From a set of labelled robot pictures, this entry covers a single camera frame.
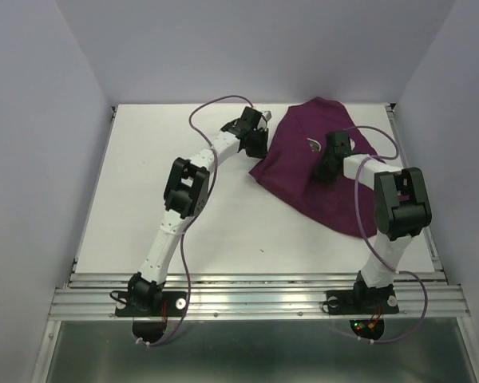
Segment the purple surgical cloth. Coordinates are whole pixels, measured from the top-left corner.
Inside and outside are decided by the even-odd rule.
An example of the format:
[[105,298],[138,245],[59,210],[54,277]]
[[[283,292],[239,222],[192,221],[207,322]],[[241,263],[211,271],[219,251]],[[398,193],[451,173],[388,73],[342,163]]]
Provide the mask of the purple surgical cloth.
[[338,233],[361,236],[354,204],[354,181],[343,176],[329,184],[314,175],[326,147],[326,134],[354,126],[345,106],[316,97],[288,108],[267,156],[249,174],[271,194],[298,212]]

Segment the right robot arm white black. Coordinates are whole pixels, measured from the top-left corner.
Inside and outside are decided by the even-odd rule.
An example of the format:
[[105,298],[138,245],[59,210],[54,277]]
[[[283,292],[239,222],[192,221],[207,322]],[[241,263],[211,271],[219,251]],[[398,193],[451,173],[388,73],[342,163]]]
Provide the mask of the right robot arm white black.
[[374,193],[376,238],[367,242],[370,255],[349,290],[329,290],[323,310],[331,315],[396,314],[394,278],[412,240],[428,227],[432,211],[419,168],[390,165],[392,157],[356,152],[347,130],[327,134],[316,175],[328,184],[339,179],[354,182],[354,212],[362,223],[359,188]]

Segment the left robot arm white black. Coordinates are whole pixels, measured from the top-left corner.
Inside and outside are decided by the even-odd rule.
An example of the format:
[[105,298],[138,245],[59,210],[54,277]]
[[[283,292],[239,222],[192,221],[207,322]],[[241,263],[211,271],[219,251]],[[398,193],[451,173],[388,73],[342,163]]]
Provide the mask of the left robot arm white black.
[[160,309],[176,247],[206,207],[218,167],[242,151],[250,158],[265,158],[270,119],[271,112],[248,105],[211,140],[188,118],[190,127],[204,139],[206,147],[194,156],[173,161],[163,193],[163,219],[148,255],[128,281],[127,305],[143,314],[154,314]]

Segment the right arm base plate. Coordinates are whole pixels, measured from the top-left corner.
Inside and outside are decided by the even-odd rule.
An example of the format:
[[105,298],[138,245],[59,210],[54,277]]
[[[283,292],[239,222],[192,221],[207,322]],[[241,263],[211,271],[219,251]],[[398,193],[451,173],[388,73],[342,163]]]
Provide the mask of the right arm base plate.
[[328,290],[321,310],[330,315],[398,314],[399,307],[393,290],[374,289],[366,293],[353,290]]

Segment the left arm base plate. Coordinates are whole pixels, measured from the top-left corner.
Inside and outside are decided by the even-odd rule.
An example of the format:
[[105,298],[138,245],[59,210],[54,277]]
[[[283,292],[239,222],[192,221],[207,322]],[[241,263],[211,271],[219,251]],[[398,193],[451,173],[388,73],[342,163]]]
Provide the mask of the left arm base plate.
[[153,302],[143,302],[124,290],[112,290],[109,297],[115,302],[119,318],[180,318],[187,308],[184,291],[166,291]]

